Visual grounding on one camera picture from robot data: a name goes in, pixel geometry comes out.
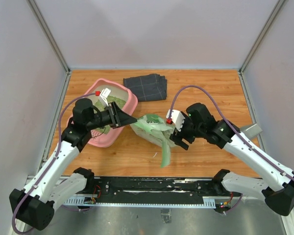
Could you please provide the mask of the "green litter bag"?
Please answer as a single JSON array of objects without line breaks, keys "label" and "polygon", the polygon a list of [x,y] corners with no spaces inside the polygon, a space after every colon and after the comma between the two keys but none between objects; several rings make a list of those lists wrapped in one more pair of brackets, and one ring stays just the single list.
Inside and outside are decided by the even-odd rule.
[{"label": "green litter bag", "polygon": [[170,140],[174,127],[156,114],[146,114],[130,125],[135,134],[162,149],[161,168],[171,163],[171,149],[177,145]]}]

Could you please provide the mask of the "grey metal scoop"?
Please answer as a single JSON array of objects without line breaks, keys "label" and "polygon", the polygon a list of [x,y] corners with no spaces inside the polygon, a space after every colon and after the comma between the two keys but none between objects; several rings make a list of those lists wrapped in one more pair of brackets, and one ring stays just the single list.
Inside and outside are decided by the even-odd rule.
[{"label": "grey metal scoop", "polygon": [[240,131],[243,132],[247,138],[252,140],[256,138],[258,135],[260,135],[263,130],[257,123],[253,123],[253,124],[241,127]]}]

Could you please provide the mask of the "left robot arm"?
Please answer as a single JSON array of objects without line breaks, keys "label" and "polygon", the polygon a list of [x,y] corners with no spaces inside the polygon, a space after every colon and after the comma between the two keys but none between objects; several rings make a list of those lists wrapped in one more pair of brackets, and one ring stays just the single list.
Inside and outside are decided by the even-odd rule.
[{"label": "left robot arm", "polygon": [[95,189],[94,173],[78,168],[61,184],[57,181],[67,166],[81,153],[92,138],[91,131],[110,126],[113,129],[137,122],[125,113],[116,102],[111,102],[101,112],[86,95],[72,100],[73,116],[64,131],[59,130],[59,141],[54,152],[22,190],[14,189],[9,195],[12,215],[12,228],[20,220],[33,229],[43,230],[52,220],[55,212],[74,194],[85,194]]}]

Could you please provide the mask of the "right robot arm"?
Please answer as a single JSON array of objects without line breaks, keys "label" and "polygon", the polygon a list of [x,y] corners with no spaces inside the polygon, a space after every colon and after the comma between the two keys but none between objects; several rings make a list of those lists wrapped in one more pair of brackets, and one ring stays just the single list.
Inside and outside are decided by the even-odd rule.
[{"label": "right robot arm", "polygon": [[168,124],[175,129],[170,139],[187,150],[196,138],[241,159],[252,168],[260,179],[220,170],[213,178],[212,190],[218,196],[238,192],[262,200],[275,213],[288,216],[294,208],[294,170],[273,159],[256,146],[238,127],[215,120],[207,107],[195,103],[186,112],[168,110]]}]

